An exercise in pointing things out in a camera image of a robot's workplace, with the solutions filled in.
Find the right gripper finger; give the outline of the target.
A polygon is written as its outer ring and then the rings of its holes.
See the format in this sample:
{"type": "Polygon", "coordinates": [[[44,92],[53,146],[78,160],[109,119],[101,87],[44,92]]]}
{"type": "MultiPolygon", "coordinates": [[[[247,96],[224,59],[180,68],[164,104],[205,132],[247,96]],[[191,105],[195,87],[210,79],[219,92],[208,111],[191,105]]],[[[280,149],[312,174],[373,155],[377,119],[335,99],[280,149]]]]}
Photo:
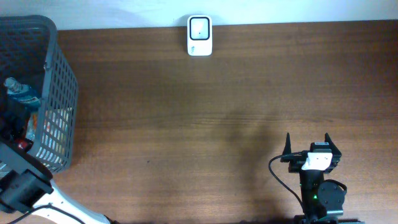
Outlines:
{"type": "Polygon", "coordinates": [[[341,157],[341,151],[335,146],[328,133],[325,133],[325,142],[329,144],[333,157],[341,157]]]}
{"type": "Polygon", "coordinates": [[[290,134],[287,133],[286,139],[285,139],[285,146],[284,146],[284,150],[282,152],[282,155],[286,156],[286,155],[290,154],[291,152],[292,152],[292,150],[291,150],[290,134]]]}

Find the black red snack wrapper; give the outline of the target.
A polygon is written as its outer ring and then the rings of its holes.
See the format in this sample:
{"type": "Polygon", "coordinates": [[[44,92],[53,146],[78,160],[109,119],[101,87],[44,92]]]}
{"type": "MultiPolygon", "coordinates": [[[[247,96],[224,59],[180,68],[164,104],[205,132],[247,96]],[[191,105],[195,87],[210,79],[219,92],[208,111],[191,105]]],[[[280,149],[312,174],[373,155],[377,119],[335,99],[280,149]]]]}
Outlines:
{"type": "Polygon", "coordinates": [[[24,152],[28,152],[33,146],[33,142],[30,139],[26,138],[16,139],[15,143],[17,147],[23,150],[24,152]]]}

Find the orange tissue pack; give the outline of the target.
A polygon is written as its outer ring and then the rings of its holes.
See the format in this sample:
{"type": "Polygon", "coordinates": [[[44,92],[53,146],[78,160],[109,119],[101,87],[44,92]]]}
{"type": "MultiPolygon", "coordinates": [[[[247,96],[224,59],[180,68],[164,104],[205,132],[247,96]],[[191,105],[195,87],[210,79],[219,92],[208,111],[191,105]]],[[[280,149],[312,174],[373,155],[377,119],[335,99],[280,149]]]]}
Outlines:
{"type": "Polygon", "coordinates": [[[30,141],[34,141],[35,139],[35,132],[37,129],[37,119],[38,119],[37,113],[31,113],[30,118],[27,122],[25,138],[29,139],[30,141]]]}

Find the yellow white snack bag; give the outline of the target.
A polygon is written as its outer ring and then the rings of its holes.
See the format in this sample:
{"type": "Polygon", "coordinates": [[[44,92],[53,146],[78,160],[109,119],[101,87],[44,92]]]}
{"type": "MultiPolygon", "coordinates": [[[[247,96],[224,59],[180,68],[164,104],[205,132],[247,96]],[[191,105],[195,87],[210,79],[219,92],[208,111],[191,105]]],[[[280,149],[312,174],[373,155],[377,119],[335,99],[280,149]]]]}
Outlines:
{"type": "Polygon", "coordinates": [[[65,154],[72,112],[72,108],[47,110],[45,112],[42,143],[46,147],[65,154]]]}

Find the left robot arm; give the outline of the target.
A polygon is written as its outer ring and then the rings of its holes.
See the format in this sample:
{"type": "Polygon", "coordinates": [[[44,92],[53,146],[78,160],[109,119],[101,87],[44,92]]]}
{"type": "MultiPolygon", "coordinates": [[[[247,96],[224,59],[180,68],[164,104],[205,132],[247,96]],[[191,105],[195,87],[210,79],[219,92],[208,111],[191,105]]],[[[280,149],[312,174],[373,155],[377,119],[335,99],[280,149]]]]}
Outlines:
{"type": "Polygon", "coordinates": [[[1,211],[21,212],[17,223],[37,215],[54,223],[116,223],[107,216],[87,209],[62,192],[50,171],[37,159],[4,137],[6,122],[1,121],[1,162],[10,171],[1,178],[1,211]]]}

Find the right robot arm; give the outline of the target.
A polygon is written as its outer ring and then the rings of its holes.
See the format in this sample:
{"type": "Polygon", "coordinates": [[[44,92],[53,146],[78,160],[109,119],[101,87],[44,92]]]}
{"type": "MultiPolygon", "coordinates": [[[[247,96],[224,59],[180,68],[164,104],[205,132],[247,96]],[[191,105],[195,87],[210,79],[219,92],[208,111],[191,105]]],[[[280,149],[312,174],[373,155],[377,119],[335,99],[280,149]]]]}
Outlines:
{"type": "Polygon", "coordinates": [[[286,135],[281,162],[289,164],[290,173],[300,178],[302,215],[294,216],[294,224],[361,223],[356,219],[342,220],[347,186],[337,180],[324,178],[337,167],[342,153],[326,133],[323,142],[313,142],[310,149],[292,152],[290,135],[286,135]]]}

